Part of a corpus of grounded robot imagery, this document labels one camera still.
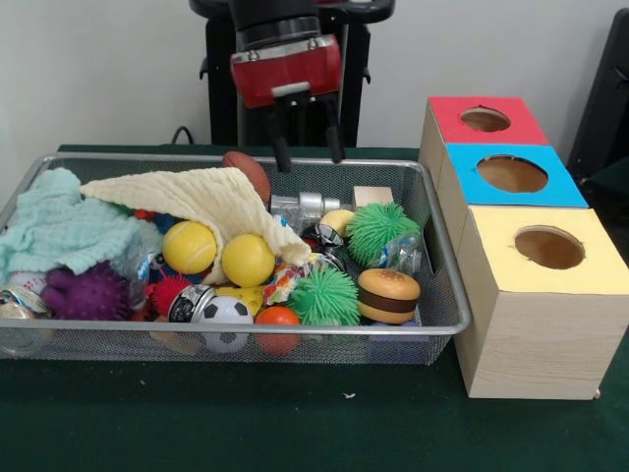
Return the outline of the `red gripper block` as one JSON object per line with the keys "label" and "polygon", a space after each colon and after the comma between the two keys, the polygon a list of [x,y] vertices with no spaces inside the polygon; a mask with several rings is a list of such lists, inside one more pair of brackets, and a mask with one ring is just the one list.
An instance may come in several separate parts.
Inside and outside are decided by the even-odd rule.
{"label": "red gripper block", "polygon": [[246,107],[261,108],[275,102],[268,115],[268,131],[279,172],[291,170],[291,159],[284,130],[286,102],[276,99],[303,91],[319,95],[318,101],[325,109],[325,139],[331,160],[344,160],[337,98],[322,95],[340,89],[341,55],[334,35],[237,52],[230,58],[230,68]]}

